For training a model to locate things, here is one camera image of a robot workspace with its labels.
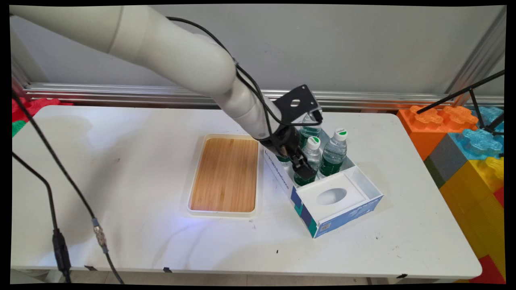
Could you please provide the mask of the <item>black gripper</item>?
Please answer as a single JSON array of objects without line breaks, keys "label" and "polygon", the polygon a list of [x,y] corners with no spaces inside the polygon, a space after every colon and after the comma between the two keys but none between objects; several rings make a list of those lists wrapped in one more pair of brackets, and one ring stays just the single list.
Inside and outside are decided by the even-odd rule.
[{"label": "black gripper", "polygon": [[315,177],[317,170],[304,161],[299,147],[300,133],[294,126],[279,126],[271,136],[258,141],[277,156],[289,157],[292,166],[296,166],[297,178],[309,180]]}]

